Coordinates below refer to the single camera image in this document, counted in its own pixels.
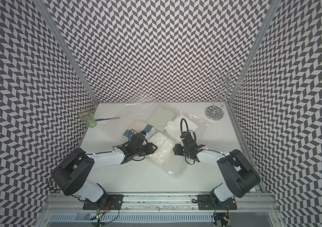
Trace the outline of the blue and beige towel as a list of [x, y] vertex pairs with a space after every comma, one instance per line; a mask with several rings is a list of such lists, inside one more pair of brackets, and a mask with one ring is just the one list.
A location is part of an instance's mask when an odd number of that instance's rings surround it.
[[152, 125], [137, 120], [128, 129], [125, 130], [125, 132], [122, 134], [122, 137], [126, 140], [129, 140], [133, 135], [140, 133], [144, 135], [148, 140], [154, 135], [155, 132], [156, 129]]

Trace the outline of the white towel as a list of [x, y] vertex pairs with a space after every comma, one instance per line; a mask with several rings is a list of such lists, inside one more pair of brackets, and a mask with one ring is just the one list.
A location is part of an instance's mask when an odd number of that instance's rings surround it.
[[157, 149], [150, 155], [151, 159], [156, 163], [162, 165], [169, 154], [173, 151], [176, 141], [167, 137], [161, 132], [157, 132], [151, 138], [148, 139], [149, 143], [157, 146]]

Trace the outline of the clear plastic vacuum bag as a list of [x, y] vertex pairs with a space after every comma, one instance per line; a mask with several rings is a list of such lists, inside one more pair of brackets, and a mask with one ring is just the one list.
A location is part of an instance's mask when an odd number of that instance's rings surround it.
[[126, 104], [116, 122], [116, 135], [128, 140], [137, 132], [145, 132], [146, 140], [157, 146], [155, 153], [147, 160], [173, 178], [180, 178], [186, 170], [187, 162], [174, 154], [173, 149], [181, 144], [180, 123], [186, 122], [183, 130], [190, 130], [200, 143], [209, 128], [205, 119], [181, 107], [160, 103], [151, 96], [138, 93]]

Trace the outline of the pale green towel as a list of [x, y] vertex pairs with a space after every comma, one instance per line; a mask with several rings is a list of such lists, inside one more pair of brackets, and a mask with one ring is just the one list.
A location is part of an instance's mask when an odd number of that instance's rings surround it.
[[173, 121], [175, 118], [176, 114], [170, 109], [157, 107], [146, 122], [153, 126], [155, 130], [164, 132], [168, 122]]

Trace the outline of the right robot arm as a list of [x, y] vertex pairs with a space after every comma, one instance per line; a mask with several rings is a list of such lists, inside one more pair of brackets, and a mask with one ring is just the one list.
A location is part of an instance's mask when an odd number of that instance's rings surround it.
[[186, 161], [208, 163], [219, 168], [224, 183], [210, 192], [214, 203], [223, 203], [232, 197], [241, 198], [260, 183], [259, 174], [240, 150], [223, 154], [198, 145], [189, 131], [182, 131], [180, 138], [182, 144], [175, 146], [175, 155], [185, 157]]

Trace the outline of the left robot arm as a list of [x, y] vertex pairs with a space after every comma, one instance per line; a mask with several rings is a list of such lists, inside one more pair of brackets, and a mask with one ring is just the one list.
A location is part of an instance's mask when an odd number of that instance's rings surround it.
[[97, 203], [105, 197], [106, 190], [89, 179], [92, 171], [110, 165], [122, 165], [133, 161], [135, 157], [153, 154], [158, 147], [147, 141], [145, 135], [136, 133], [130, 140], [114, 146], [110, 151], [88, 154], [81, 148], [73, 150], [51, 173], [59, 190], [66, 196], [78, 196]]

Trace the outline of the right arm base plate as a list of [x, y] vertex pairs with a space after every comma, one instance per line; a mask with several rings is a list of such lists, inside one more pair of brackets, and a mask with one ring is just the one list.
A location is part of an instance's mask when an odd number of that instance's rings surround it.
[[199, 194], [196, 199], [199, 210], [237, 210], [237, 204], [234, 198], [225, 201], [219, 201], [210, 194]]

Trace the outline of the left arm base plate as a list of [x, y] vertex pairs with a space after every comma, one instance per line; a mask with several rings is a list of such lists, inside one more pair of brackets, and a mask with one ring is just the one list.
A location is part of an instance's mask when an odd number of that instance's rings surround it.
[[97, 202], [91, 202], [86, 199], [83, 204], [83, 210], [121, 210], [124, 195], [122, 194], [107, 194], [103, 195]]

